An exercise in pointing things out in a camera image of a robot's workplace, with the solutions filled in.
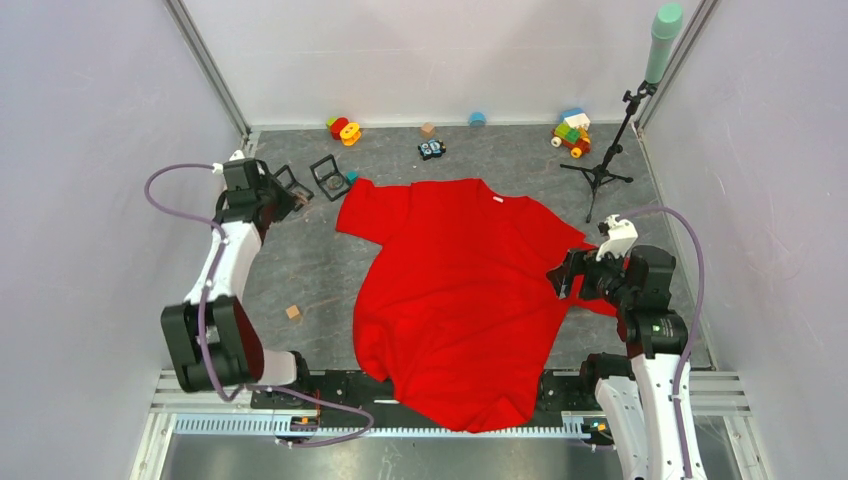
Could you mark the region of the red t-shirt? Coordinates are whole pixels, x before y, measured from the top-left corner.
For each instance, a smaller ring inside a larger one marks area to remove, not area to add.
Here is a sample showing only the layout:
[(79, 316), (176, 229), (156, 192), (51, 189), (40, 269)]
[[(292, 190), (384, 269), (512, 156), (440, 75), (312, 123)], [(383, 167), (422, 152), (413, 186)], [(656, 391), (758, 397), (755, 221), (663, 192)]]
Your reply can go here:
[(376, 244), (352, 315), (360, 368), (402, 405), (452, 431), (523, 425), (570, 309), (549, 283), (585, 235), (540, 202), (479, 178), (378, 186), (358, 179), (339, 232)]

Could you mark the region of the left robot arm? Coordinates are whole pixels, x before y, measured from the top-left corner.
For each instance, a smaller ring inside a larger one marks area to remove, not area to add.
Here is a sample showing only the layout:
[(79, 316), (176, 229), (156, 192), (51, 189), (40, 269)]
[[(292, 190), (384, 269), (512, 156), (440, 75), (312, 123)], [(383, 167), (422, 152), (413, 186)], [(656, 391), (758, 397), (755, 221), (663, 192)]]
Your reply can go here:
[(252, 263), (271, 226), (302, 202), (290, 190), (295, 180), (283, 184), (264, 161), (242, 151), (206, 168), (224, 180), (213, 217), (148, 200), (166, 214), (204, 224), (211, 233), (198, 279), (182, 302), (163, 309), (161, 327), (180, 387), (187, 393), (215, 392), (231, 402), (265, 370), (265, 351), (242, 305)]

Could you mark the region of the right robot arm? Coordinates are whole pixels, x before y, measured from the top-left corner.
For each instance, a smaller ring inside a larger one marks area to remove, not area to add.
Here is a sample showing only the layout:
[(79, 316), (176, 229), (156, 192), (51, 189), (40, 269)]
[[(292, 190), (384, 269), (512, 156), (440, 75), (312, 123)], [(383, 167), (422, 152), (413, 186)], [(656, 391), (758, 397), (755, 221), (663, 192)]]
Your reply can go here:
[(670, 308), (676, 259), (648, 245), (616, 258), (572, 249), (548, 280), (562, 297), (580, 287), (580, 300), (615, 310), (623, 355), (591, 354), (577, 392), (601, 408), (626, 479), (704, 479), (691, 407), (689, 331)]

